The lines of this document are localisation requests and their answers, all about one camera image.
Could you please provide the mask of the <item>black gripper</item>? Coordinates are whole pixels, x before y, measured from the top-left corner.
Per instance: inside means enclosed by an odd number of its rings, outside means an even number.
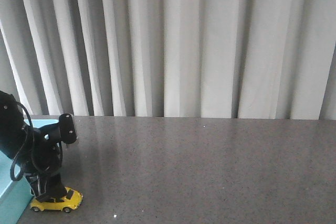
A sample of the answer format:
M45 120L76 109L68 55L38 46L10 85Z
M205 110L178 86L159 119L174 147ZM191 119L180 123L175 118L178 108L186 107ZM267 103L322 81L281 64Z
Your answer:
M71 114L65 113L57 120L32 120L33 136L29 138L30 149L28 171L25 178L30 185L31 194L38 202L50 198L62 198L67 190L61 181L62 145L77 141L75 121Z

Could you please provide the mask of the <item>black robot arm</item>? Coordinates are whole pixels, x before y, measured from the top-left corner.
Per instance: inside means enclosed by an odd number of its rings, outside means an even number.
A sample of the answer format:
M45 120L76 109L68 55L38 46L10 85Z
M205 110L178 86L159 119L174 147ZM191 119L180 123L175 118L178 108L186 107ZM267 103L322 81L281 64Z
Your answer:
M13 95L1 92L1 152L12 160L13 181L26 178L35 198L44 202L67 194L59 170L62 166L62 144L77 140L71 114L59 121L34 127L27 109Z

